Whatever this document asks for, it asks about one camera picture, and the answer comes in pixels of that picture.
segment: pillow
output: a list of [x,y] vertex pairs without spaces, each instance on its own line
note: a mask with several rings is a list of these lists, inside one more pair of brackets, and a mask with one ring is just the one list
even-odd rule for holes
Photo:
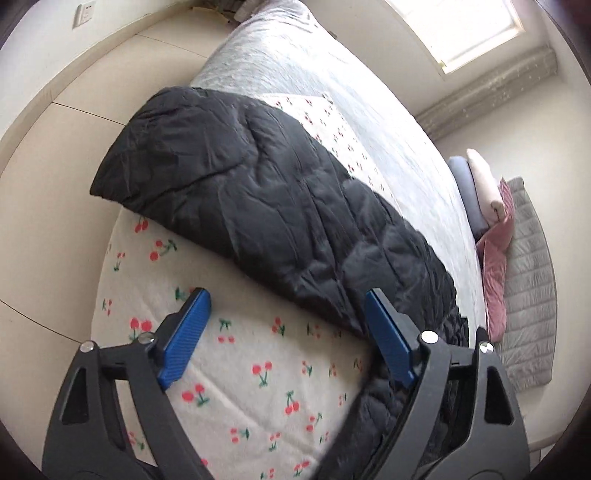
[[476,151],[468,148],[468,165],[474,177],[478,205],[489,226],[502,221],[505,218],[503,200],[495,178],[492,176],[491,167]]
[[460,190],[460,197],[462,197],[462,202],[466,209],[472,235],[474,236],[474,240],[478,241],[488,230],[488,223],[478,205],[476,187],[474,186],[474,179],[472,178],[468,161],[464,157],[450,157],[447,166],[456,179],[457,189]]
[[486,303],[486,331],[491,342],[500,342],[507,327],[505,305],[505,272],[507,258],[490,240],[484,242],[482,286]]
[[505,219],[494,225],[476,243],[476,251],[480,260],[483,258],[484,246],[487,240],[494,244],[502,253],[505,253],[507,248],[509,248],[509,243],[511,243],[513,231],[515,230],[515,204],[513,203],[511,189],[505,179],[501,179],[497,190],[503,201]]

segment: blue pillow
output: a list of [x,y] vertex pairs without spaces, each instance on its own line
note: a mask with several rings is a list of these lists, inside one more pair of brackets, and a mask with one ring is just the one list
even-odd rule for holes
[[476,187],[474,186],[474,179],[472,172],[468,165],[468,161],[464,157],[450,157],[447,166],[452,171],[453,177],[456,179],[457,188],[460,190],[460,196],[464,202],[464,208],[468,215],[468,223],[472,230],[472,235],[476,241],[480,240],[481,236],[488,230],[488,223],[480,211],[478,205],[478,197],[476,196]]

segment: black comforter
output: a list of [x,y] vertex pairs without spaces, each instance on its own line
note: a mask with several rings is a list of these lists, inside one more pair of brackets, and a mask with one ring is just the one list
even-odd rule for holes
[[[379,287],[420,329],[467,345],[453,280],[422,234],[298,121],[261,101],[162,90],[123,129],[90,192],[233,259],[358,336],[369,335],[365,292]],[[449,391],[425,459],[440,453],[453,410]],[[317,477],[358,478],[392,433],[406,396],[377,354]]]

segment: blue gripper pad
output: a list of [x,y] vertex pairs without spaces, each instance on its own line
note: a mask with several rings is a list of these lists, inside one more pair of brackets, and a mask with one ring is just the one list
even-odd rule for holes
[[412,320],[398,313],[378,288],[370,290],[365,295],[365,320],[394,380],[401,382],[405,388],[412,387],[417,380],[413,352],[396,326],[396,323],[408,322],[409,325],[403,327],[407,327],[405,330],[410,335],[416,331],[412,340],[418,347],[419,331]]
[[176,314],[182,315],[182,318],[164,348],[164,366],[158,374],[158,383],[164,390],[183,376],[211,312],[211,296],[207,290],[201,289],[195,296],[191,294]]

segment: window frame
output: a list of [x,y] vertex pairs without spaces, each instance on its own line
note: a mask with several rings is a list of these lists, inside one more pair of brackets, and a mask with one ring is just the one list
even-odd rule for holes
[[445,63],[442,59],[438,59],[433,52],[429,49],[423,39],[414,31],[412,26],[406,21],[405,17],[400,14],[398,8],[395,6],[395,0],[385,0],[386,3],[394,10],[400,21],[405,25],[409,32],[418,40],[428,56],[433,60],[433,63],[437,66],[439,74],[445,78],[449,74],[454,73],[469,64],[471,61],[481,58],[487,53],[491,52],[495,48],[519,37],[525,33],[523,22],[519,16],[518,9],[515,7],[511,0],[501,0],[507,8],[512,18],[512,25],[505,30],[495,34],[493,37],[488,38],[477,45],[469,47],[467,50],[458,53],[451,61]]

